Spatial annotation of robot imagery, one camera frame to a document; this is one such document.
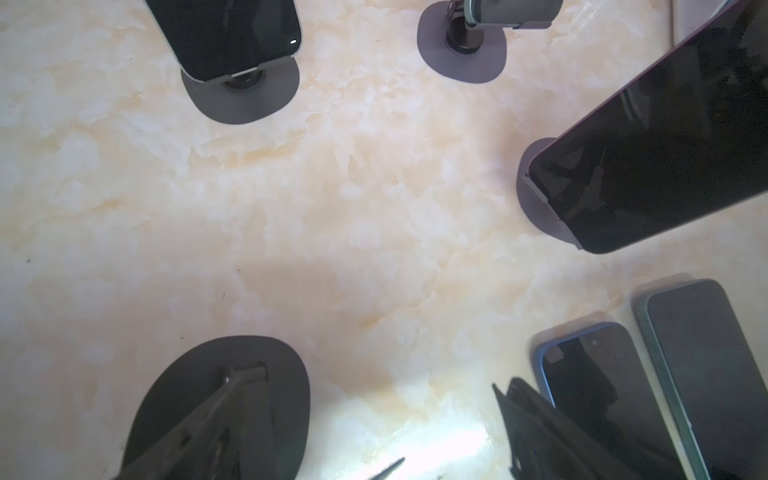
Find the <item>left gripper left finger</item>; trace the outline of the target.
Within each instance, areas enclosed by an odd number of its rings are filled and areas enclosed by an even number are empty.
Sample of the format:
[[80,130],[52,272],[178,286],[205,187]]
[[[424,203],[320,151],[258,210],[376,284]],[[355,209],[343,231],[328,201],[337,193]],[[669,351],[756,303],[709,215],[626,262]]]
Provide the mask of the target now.
[[270,407],[263,365],[225,384],[171,429],[119,479],[268,479]]

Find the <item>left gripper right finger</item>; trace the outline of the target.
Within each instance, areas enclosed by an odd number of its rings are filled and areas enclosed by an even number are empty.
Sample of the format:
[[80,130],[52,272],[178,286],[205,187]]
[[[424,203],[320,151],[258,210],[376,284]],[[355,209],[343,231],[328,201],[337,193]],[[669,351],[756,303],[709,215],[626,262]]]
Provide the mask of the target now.
[[492,386],[510,445],[514,479],[643,479],[648,460],[606,449],[525,380]]

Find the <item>dark stand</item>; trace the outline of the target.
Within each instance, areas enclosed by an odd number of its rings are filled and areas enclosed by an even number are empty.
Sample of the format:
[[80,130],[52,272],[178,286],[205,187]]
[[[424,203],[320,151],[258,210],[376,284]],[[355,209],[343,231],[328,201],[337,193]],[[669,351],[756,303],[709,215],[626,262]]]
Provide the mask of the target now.
[[268,375],[268,479],[296,478],[309,431],[307,370],[298,353],[285,342],[252,335],[205,342],[179,357],[159,376],[134,418],[120,472],[221,388],[231,372],[260,365],[266,367]]
[[181,72],[194,106],[206,117],[226,125],[244,125],[266,118],[296,95],[300,71],[292,57],[235,77],[199,82]]
[[417,47],[432,70],[464,83],[488,83],[506,66],[503,30],[469,29],[461,13],[449,12],[448,1],[434,3],[422,13]]

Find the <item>black phone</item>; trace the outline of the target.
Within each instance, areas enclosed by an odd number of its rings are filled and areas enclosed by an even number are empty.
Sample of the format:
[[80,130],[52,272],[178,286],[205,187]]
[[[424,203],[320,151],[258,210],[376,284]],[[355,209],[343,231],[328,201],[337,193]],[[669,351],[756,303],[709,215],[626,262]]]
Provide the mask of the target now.
[[766,478],[767,388],[723,287],[647,292],[633,312],[695,478]]
[[472,27],[546,29],[556,19],[563,0],[472,0],[466,1],[466,23]]
[[626,328],[601,322],[541,343],[542,396],[643,479],[684,479],[660,407]]
[[292,0],[151,0],[146,5],[183,72],[198,82],[289,58],[301,44]]

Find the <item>pink-edged phone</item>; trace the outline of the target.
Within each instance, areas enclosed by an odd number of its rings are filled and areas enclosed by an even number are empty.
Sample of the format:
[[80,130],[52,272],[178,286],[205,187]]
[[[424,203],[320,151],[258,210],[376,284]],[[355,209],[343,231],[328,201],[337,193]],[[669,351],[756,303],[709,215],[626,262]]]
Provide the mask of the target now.
[[767,190],[767,5],[736,1],[528,169],[575,243],[607,254]]

